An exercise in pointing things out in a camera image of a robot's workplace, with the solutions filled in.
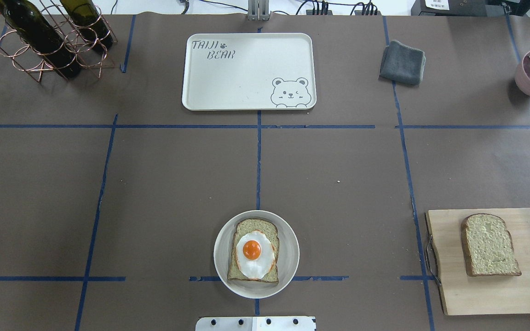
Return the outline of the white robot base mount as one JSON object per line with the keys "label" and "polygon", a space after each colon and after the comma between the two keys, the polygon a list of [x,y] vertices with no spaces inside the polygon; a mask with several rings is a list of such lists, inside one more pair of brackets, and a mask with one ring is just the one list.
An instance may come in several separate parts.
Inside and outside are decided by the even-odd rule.
{"label": "white robot base mount", "polygon": [[204,317],[196,331],[316,331],[313,316]]}

